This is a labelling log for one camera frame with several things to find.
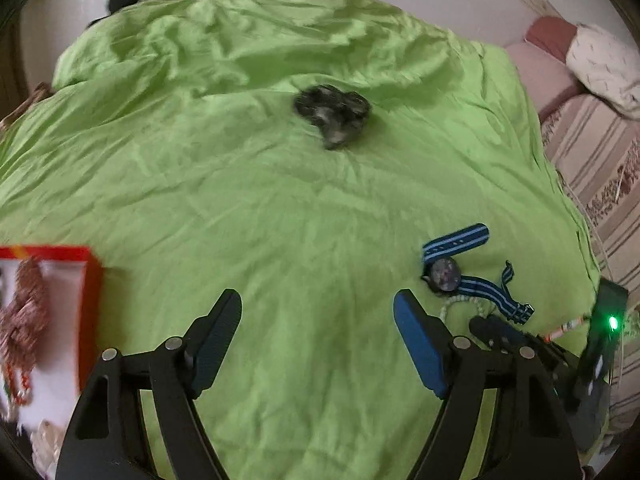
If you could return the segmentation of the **dark grey scrunchie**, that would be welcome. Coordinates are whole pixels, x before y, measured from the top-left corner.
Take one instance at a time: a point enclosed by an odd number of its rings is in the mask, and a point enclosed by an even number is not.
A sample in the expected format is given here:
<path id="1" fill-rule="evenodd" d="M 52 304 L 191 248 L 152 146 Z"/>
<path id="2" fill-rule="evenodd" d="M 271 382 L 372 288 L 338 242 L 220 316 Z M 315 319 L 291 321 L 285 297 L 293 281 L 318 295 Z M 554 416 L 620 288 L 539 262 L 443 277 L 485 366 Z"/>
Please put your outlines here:
<path id="1" fill-rule="evenodd" d="M 319 130 L 323 147 L 329 151 L 359 138 L 371 113 L 371 104 L 364 96 L 330 84 L 299 92 L 293 107 L 300 117 Z"/>

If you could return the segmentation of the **striped floral bedding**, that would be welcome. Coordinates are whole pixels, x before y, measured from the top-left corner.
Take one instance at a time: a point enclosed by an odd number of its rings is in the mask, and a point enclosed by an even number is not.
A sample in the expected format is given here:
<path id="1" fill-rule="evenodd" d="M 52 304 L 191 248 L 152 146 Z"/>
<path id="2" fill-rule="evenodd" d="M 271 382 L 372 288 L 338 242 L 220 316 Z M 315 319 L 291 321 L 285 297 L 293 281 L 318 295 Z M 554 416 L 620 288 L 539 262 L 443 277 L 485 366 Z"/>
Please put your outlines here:
<path id="1" fill-rule="evenodd" d="M 639 123 L 582 94 L 541 125 L 544 152 L 586 217 L 602 275 L 629 292 L 639 322 Z"/>

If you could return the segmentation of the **pink pillow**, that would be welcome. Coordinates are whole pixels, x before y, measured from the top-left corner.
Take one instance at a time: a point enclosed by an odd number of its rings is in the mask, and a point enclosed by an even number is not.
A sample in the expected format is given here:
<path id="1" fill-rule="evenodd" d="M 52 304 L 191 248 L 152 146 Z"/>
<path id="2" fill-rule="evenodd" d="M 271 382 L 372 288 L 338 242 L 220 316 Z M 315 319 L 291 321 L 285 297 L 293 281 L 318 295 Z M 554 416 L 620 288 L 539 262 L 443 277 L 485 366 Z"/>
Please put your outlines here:
<path id="1" fill-rule="evenodd" d="M 520 42 L 506 47 L 541 122 L 584 92 L 584 86 L 565 63 L 576 34 L 577 26 L 573 23 L 542 16 L 529 26 Z"/>

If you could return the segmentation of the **red tray white inside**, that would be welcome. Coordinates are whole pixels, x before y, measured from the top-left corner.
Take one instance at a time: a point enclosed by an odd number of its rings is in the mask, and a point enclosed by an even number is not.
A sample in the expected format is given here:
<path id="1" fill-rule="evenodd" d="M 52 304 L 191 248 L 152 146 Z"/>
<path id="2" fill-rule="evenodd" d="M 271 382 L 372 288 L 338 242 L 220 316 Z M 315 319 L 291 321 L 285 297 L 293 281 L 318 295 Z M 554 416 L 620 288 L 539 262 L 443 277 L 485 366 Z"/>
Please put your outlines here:
<path id="1" fill-rule="evenodd" d="M 96 362 L 96 326 L 103 270 L 87 246 L 3 246 L 1 304 L 15 288 L 18 262 L 39 260 L 48 285 L 49 325 L 38 340 L 30 374 L 32 400 L 17 409 L 17 423 L 32 431 L 46 420 L 64 429 Z"/>

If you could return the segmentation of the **green bed sheet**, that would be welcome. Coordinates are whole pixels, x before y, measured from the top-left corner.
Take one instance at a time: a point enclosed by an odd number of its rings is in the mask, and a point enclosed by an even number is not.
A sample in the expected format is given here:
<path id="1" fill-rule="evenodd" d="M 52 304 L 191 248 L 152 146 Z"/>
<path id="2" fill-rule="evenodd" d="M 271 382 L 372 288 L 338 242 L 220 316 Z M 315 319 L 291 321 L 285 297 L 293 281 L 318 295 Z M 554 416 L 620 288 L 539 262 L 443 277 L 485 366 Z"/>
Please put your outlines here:
<path id="1" fill-rule="evenodd" d="M 303 90 L 364 96 L 336 150 Z M 98 344 L 152 349 L 227 289 L 240 328 L 198 412 L 235 479 L 403 479 L 434 422 L 396 330 L 428 240 L 482 222 L 460 257 L 546 332 L 593 304 L 584 217 L 544 156 L 503 48 L 378 0 L 146 0 L 58 60 L 54 95 L 1 141 L 1 239 L 87 245 Z"/>

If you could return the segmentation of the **red plaid scrunchie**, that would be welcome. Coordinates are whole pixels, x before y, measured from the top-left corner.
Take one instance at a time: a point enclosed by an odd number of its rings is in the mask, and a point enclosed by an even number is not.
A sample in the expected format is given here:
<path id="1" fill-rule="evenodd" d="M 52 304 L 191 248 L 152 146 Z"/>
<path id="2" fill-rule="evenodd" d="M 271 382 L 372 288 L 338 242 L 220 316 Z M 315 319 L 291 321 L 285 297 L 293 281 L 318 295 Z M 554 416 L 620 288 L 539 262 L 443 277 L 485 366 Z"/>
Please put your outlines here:
<path id="1" fill-rule="evenodd" d="M 12 300 L 1 308 L 1 361 L 22 372 L 37 362 L 38 341 L 49 325 L 48 285 L 37 258 L 22 260 Z"/>

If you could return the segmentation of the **white patterned pillow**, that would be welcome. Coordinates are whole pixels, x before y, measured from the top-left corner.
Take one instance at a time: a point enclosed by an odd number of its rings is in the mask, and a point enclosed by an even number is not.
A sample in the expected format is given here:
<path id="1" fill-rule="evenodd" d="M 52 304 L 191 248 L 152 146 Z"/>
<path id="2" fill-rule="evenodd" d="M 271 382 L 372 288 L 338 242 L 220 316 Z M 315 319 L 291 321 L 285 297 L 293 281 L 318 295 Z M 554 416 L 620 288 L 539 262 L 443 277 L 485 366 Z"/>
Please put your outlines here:
<path id="1" fill-rule="evenodd" d="M 639 119 L 639 51 L 597 25 L 578 25 L 565 63 L 595 96 Z"/>

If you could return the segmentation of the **blue striped strap watch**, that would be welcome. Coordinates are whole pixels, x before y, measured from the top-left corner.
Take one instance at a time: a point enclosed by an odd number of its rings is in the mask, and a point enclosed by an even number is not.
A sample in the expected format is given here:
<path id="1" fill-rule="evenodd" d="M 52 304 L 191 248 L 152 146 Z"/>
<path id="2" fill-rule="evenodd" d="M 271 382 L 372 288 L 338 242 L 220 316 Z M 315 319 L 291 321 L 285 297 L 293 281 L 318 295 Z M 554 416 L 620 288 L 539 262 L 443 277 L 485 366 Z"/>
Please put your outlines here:
<path id="1" fill-rule="evenodd" d="M 508 289 L 515 275 L 512 263 L 506 261 L 500 281 L 494 283 L 487 278 L 465 275 L 456 261 L 458 255 L 485 245 L 489 237 L 488 226 L 475 223 L 430 240 L 422 246 L 421 280 L 436 295 L 463 295 L 488 300 L 508 321 L 524 325 L 534 315 L 535 309 L 512 297 Z"/>

